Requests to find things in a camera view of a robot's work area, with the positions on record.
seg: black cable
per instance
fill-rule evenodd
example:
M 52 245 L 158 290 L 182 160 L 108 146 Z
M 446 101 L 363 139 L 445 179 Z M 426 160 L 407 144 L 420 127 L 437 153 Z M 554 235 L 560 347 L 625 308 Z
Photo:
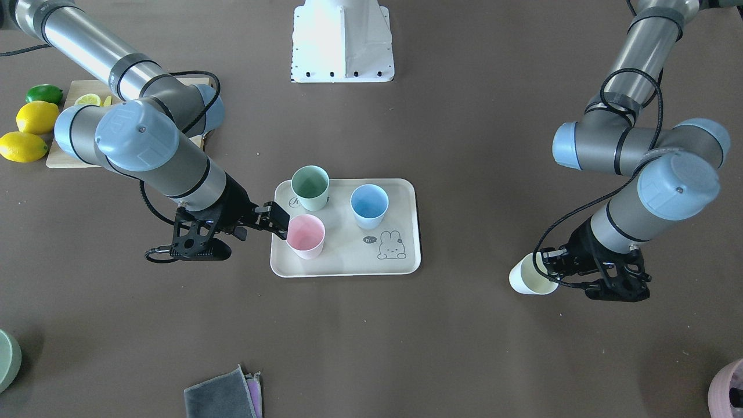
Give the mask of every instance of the black cable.
M 601 84 L 601 89 L 599 90 L 599 97 L 601 97 L 601 103 L 603 103 L 604 106 L 613 109 L 617 112 L 622 112 L 624 114 L 631 113 L 630 111 L 623 111 L 622 109 L 617 109 L 613 107 L 611 104 L 609 104 L 608 101 L 606 101 L 606 96 L 604 90 L 606 89 L 606 85 L 609 84 L 609 81 L 611 81 L 612 78 L 616 77 L 618 74 L 622 73 L 634 73 L 642 76 L 645 80 L 647 80 L 655 89 L 655 93 L 658 96 L 658 123 L 655 125 L 655 134 L 653 135 L 652 141 L 650 142 L 650 146 L 648 149 L 655 148 L 655 144 L 658 142 L 658 137 L 661 135 L 661 130 L 663 129 L 663 93 L 661 92 L 661 85 L 658 84 L 657 81 L 650 75 L 647 74 L 645 71 L 638 70 L 637 68 L 620 68 L 613 73 L 609 74 L 604 80 L 603 84 Z
M 217 101 L 217 99 L 219 99 L 219 92 L 221 91 L 221 84 L 219 82 L 219 79 L 217 78 L 216 75 L 208 71 L 194 70 L 194 71 L 179 71 L 177 73 L 170 73 L 170 75 L 174 77 L 179 76 L 179 75 L 193 75 L 193 74 L 207 75 L 214 80 L 214 97 L 212 97 L 212 100 L 210 100 L 209 103 L 207 103 L 207 105 L 204 106 L 204 109 L 196 116 L 193 122 L 189 123 L 188 126 L 183 128 L 182 130 L 183 133 L 188 132 L 191 128 L 194 127 L 194 125 L 196 125 L 201 120 L 201 118 L 204 117 L 204 115 L 209 111 L 212 105 Z
M 632 2 L 627 0 L 627 7 L 629 7 L 630 13 L 632 13 L 633 16 L 637 16 L 637 12 L 635 12 L 635 8 L 632 6 Z
M 42 45 L 36 45 L 36 46 L 28 47 L 28 48 L 19 49 L 16 51 L 0 52 L 0 57 L 12 57 L 13 55 L 25 54 L 27 52 L 36 51 L 37 49 L 44 49 L 44 48 L 50 48 L 50 47 L 51 45 L 42 44 Z
M 606 106 L 606 107 L 608 107 L 610 109 L 615 109 L 615 110 L 618 110 L 620 112 L 623 112 L 620 109 L 616 109 L 616 108 L 612 107 L 606 101 L 606 97 L 604 96 L 604 94 L 605 94 L 604 90 L 606 89 L 606 85 L 609 84 L 609 81 L 611 81 L 612 78 L 616 77 L 618 74 L 628 73 L 628 72 L 629 73 L 639 74 L 640 76 L 642 76 L 643 78 L 645 78 L 646 80 L 648 80 L 650 82 L 650 84 L 652 84 L 653 89 L 655 90 L 655 93 L 658 96 L 658 123 L 655 125 L 655 132 L 653 133 L 652 140 L 650 141 L 650 145 L 648 146 L 648 150 L 651 150 L 651 149 L 655 148 L 655 145 L 658 142 L 658 137 L 661 136 L 661 132 L 663 130 L 663 93 L 661 92 L 661 85 L 657 81 L 655 81 L 655 79 L 653 77 L 651 77 L 649 74 L 647 74 L 645 71 L 641 71 L 641 70 L 638 70 L 636 68 L 621 68 L 619 70 L 614 71 L 613 73 L 609 74 L 606 77 L 606 79 L 604 80 L 604 82 L 601 84 L 601 89 L 599 90 L 599 96 L 601 97 L 601 102 L 603 103 L 604 106 Z M 562 286 L 571 287 L 571 288 L 587 289 L 587 286 L 589 285 L 588 282 L 581 282 L 581 283 L 563 282 L 562 281 L 562 277 L 560 277 L 559 275 L 552 276 L 552 275 L 549 275 L 547 273 L 544 273 L 541 270 L 541 268 L 536 263 L 536 254 L 539 252 L 540 247 L 542 247 L 542 243 L 547 238 L 547 235 L 549 235 L 549 233 L 552 232 L 552 230 L 555 229 L 558 225 L 560 225 L 567 218 L 570 218 L 571 216 L 575 215 L 576 213 L 579 213 L 579 212 L 581 212 L 581 211 L 583 211 L 585 209 L 590 208 L 591 206 L 594 206 L 594 205 L 596 205 L 598 203 L 601 203 L 601 202 L 603 202 L 603 201 L 605 201 L 605 200 L 613 197 L 614 195 L 616 195 L 620 191 L 622 191 L 625 187 L 627 187 L 628 184 L 632 183 L 632 181 L 635 180 L 635 178 L 637 177 L 637 175 L 640 174 L 640 171 L 643 169 L 643 167 L 645 167 L 650 161 L 654 161 L 657 158 L 659 158 L 659 157 L 649 159 L 649 160 L 643 162 L 642 164 L 638 165 L 637 168 L 635 168 L 635 171 L 632 173 L 632 176 L 629 178 L 629 180 L 625 184 L 622 184 L 621 186 L 619 186 L 616 190 L 614 190 L 614 191 L 612 191 L 610 193 L 607 193 L 604 196 L 601 196 L 600 198 L 594 200 L 593 202 L 586 203 L 585 205 L 583 205 L 583 206 L 581 206 L 579 208 L 576 208 L 576 209 L 571 210 L 566 215 L 564 215 L 563 217 L 561 217 L 560 219 L 558 219 L 557 221 L 555 221 L 552 225 L 550 225 L 550 227 L 547 228 L 547 230 L 539 238 L 539 241 L 536 244 L 536 247 L 534 248 L 534 251 L 531 254 L 531 262 L 532 262 L 532 264 L 533 264 L 534 269 L 536 270 L 536 272 L 538 272 L 540 275 L 542 275 L 543 277 L 545 277 L 547 280 L 549 280 L 551 282 L 558 283 L 558 284 L 560 284 Z
M 663 81 L 663 69 L 661 68 L 661 72 L 658 73 L 658 85 L 661 85 L 661 81 Z M 650 103 L 652 103 L 652 100 L 655 99 L 655 95 L 658 93 L 657 90 L 652 91 L 652 94 L 650 95 L 650 98 L 643 103 L 643 109 L 645 109 Z
M 155 209 L 155 206 L 153 206 L 152 203 L 149 201 L 147 192 L 144 190 L 144 180 L 140 180 L 140 194 L 142 195 L 142 200 L 144 200 L 144 204 L 147 206 L 147 209 L 149 209 L 149 211 L 152 212 L 153 215 L 155 215 L 159 220 L 165 222 L 168 225 L 175 225 L 175 221 L 166 218 L 165 215 L 158 212 L 158 210 Z
M 144 257 L 150 263 L 155 263 L 155 264 L 169 264 L 169 263 L 175 263 L 176 261 L 178 261 L 177 258 L 166 258 L 164 260 L 161 260 L 159 258 L 152 258 L 152 255 L 153 254 L 156 254 L 157 252 L 158 251 L 157 251 L 156 248 L 149 249 L 149 250 L 145 251 Z

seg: green cup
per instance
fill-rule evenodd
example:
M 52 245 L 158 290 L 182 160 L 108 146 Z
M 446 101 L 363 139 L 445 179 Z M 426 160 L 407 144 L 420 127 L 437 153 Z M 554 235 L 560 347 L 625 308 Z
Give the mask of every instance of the green cup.
M 21 368 L 21 347 L 11 334 L 0 329 L 0 393 L 7 389 Z
M 320 210 L 328 203 L 330 178 L 322 168 L 308 165 L 291 176 L 291 189 L 307 210 Z

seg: lime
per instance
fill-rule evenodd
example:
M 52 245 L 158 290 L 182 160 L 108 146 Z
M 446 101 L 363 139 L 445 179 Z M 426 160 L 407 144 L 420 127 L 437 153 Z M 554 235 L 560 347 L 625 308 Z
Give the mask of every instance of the lime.
M 51 84 L 39 84 L 31 87 L 26 92 L 26 103 L 31 103 L 34 100 L 60 104 L 62 102 L 62 89 Z
M 82 96 L 78 97 L 77 100 L 75 100 L 75 105 L 80 104 L 91 104 L 100 106 L 100 96 L 94 93 L 83 94 Z

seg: folded towel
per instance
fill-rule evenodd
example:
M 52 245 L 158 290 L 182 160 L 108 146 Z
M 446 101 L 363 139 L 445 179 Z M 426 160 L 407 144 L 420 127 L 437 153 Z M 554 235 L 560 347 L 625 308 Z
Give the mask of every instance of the folded towel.
M 233 372 L 184 390 L 188 418 L 263 418 L 260 372 Z

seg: lemon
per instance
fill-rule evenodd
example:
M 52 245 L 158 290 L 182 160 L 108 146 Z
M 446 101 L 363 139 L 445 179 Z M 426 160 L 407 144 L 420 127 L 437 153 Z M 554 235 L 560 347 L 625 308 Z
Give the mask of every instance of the lemon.
M 83 94 L 75 100 L 75 104 L 91 104 L 94 106 L 100 106 L 100 96 L 94 93 Z
M 23 105 L 16 115 L 18 130 L 30 134 L 45 134 L 54 129 L 54 122 L 59 116 L 56 104 L 34 100 Z
M 36 161 L 46 155 L 48 150 L 41 137 L 28 132 L 9 132 L 0 138 L 0 155 L 11 161 Z

